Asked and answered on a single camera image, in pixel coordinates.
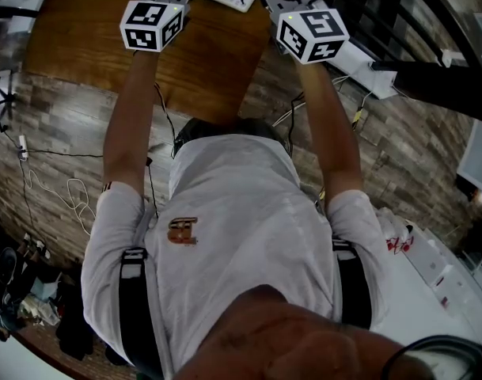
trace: wooden table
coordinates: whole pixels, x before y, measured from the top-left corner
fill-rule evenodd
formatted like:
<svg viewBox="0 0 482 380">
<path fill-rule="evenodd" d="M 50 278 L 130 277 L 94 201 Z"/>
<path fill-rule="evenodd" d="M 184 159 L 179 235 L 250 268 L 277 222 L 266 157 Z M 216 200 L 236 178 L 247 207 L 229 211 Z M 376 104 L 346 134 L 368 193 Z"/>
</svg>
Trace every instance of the wooden table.
<svg viewBox="0 0 482 380">
<path fill-rule="evenodd" d="M 129 0 L 45 0 L 23 69 L 119 92 L 133 51 L 120 19 Z M 195 0 L 185 30 L 161 54 L 157 80 L 167 106 L 213 123 L 232 120 L 269 40 L 260 1 L 240 13 Z"/>
</svg>

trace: shirt logo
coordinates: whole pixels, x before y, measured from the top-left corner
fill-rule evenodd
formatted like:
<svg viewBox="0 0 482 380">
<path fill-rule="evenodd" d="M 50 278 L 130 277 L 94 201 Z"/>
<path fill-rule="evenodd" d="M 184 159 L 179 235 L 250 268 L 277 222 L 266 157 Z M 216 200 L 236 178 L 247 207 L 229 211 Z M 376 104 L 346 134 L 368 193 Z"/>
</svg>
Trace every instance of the shirt logo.
<svg viewBox="0 0 482 380">
<path fill-rule="evenodd" d="M 197 218 L 175 218 L 169 223 L 167 238 L 173 244 L 192 246 L 196 245 L 196 238 L 192 236 L 193 224 Z"/>
</svg>

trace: electrical outlet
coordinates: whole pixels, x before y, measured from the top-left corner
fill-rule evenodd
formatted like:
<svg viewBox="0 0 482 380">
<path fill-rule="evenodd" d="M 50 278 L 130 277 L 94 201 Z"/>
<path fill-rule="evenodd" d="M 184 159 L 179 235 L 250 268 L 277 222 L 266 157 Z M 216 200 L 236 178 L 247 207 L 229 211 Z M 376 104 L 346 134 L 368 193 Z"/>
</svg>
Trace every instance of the electrical outlet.
<svg viewBox="0 0 482 380">
<path fill-rule="evenodd" d="M 28 144 L 26 143 L 26 137 L 24 135 L 19 135 L 19 146 L 21 147 L 21 160 L 28 160 Z"/>
</svg>

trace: black strap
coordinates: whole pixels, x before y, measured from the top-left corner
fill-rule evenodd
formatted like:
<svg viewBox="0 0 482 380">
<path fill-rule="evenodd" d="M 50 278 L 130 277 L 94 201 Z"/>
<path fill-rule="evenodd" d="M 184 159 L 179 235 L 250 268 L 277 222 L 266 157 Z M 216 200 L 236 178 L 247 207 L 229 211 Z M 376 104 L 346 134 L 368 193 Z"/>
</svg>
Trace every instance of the black strap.
<svg viewBox="0 0 482 380">
<path fill-rule="evenodd" d="M 373 310 L 370 303 L 369 286 L 359 254 L 350 242 L 345 241 L 334 240 L 332 250 L 334 252 L 347 251 L 352 256 L 351 259 L 346 260 L 337 258 L 343 292 L 342 322 L 369 329 L 373 319 Z"/>
<path fill-rule="evenodd" d="M 124 352 L 135 367 L 153 380 L 164 378 L 147 301 L 147 251 L 123 253 L 120 270 L 120 327 Z"/>
</svg>

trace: white t-shirt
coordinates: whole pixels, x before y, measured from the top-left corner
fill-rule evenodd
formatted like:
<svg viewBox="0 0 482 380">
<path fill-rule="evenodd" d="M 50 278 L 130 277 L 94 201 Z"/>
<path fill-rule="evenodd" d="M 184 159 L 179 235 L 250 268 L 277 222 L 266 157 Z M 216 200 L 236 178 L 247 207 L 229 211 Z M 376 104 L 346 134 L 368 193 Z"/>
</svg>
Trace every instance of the white t-shirt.
<svg viewBox="0 0 482 380">
<path fill-rule="evenodd" d="M 184 145 L 170 173 L 170 200 L 145 247 L 151 315 L 167 376 L 178 371 L 229 304 L 269 285 L 292 304 L 336 321 L 341 317 L 332 232 L 355 244 L 370 288 L 373 325 L 386 313 L 388 250 L 367 195 L 344 192 L 328 205 L 328 220 L 299 188 L 280 143 L 223 135 Z M 113 183 L 97 205 L 85 252 L 82 294 L 86 321 L 120 355 L 120 257 L 135 245 L 142 197 Z"/>
</svg>

